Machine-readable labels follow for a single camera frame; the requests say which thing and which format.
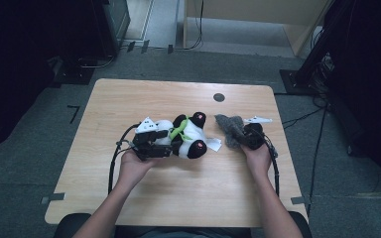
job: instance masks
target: white plastic piece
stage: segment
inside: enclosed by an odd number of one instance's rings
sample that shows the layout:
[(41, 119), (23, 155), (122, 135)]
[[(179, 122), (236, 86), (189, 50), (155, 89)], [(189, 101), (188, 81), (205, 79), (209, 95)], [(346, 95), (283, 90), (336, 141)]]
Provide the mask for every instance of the white plastic piece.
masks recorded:
[(272, 122), (272, 119), (255, 116), (250, 119), (244, 119), (243, 121), (247, 123), (263, 123), (263, 122)]
[(150, 119), (150, 117), (147, 117), (144, 119), (143, 122), (141, 122), (141, 124), (139, 124), (138, 128), (135, 129), (135, 133), (140, 134), (157, 130), (159, 130), (159, 127), (156, 125), (156, 123), (154, 123), (153, 120)]

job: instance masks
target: gray cloth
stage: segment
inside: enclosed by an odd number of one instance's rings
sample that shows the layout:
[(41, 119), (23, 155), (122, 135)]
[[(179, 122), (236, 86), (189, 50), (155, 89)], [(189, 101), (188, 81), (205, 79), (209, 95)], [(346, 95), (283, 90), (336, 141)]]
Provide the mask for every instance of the gray cloth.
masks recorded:
[(239, 139), (244, 138), (243, 119), (239, 116), (227, 117), (215, 115), (215, 120), (225, 134), (225, 145), (229, 148), (240, 148)]

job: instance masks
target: white tag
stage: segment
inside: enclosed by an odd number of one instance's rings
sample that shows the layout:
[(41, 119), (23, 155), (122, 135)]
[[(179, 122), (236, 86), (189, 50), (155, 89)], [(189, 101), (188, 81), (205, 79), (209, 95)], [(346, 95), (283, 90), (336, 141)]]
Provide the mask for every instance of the white tag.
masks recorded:
[(244, 119), (243, 121), (247, 123), (262, 123), (262, 122), (272, 122), (272, 119), (255, 116), (249, 119)]
[(140, 134), (144, 132), (152, 132), (159, 130), (159, 127), (154, 123), (150, 117), (144, 119), (141, 124), (139, 124), (138, 128), (135, 129), (135, 133)]
[(215, 152), (218, 152), (221, 148), (221, 140), (216, 138), (206, 138), (206, 145)]

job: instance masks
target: panda plush toy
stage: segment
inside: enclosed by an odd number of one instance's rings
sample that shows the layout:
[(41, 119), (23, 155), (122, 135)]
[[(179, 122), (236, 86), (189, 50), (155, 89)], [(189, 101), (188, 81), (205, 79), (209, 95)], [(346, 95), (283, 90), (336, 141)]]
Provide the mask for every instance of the panda plush toy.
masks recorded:
[(197, 159), (206, 153), (206, 137), (203, 133), (206, 115), (203, 112), (195, 112), (192, 117), (187, 115), (178, 116), (172, 123), (169, 120), (155, 122), (160, 130), (168, 130), (167, 137), (157, 139), (156, 145), (173, 145), (180, 143), (178, 150), (173, 154), (183, 159)]

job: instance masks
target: wooden desk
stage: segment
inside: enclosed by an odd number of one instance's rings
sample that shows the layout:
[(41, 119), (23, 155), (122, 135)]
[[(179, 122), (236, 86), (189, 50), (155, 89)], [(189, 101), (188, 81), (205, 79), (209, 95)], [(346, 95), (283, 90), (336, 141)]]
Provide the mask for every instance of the wooden desk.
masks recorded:
[[(185, 0), (184, 48), (187, 17), (199, 18), (202, 0)], [(331, 0), (204, 0), (203, 18), (283, 24), (295, 56), (303, 49), (323, 19)]]
[[(217, 102), (215, 93), (225, 100)], [(46, 221), (59, 223), (70, 213), (92, 213), (107, 195), (115, 142), (125, 130), (150, 116), (174, 120), (180, 114), (202, 111), (205, 135), (224, 141), (214, 115), (255, 115), (271, 118), (264, 131), (278, 150), (281, 199), (288, 210), (306, 216), (286, 136), (268, 86), (170, 81), (99, 79), (91, 93), (55, 192)], [(132, 140), (134, 132), (127, 139)], [(116, 164), (117, 178), (119, 163)], [(270, 169), (273, 181), (273, 170)], [(244, 154), (225, 145), (197, 160), (165, 158), (152, 168), (128, 197), (116, 224), (151, 226), (260, 227), (253, 179)]]

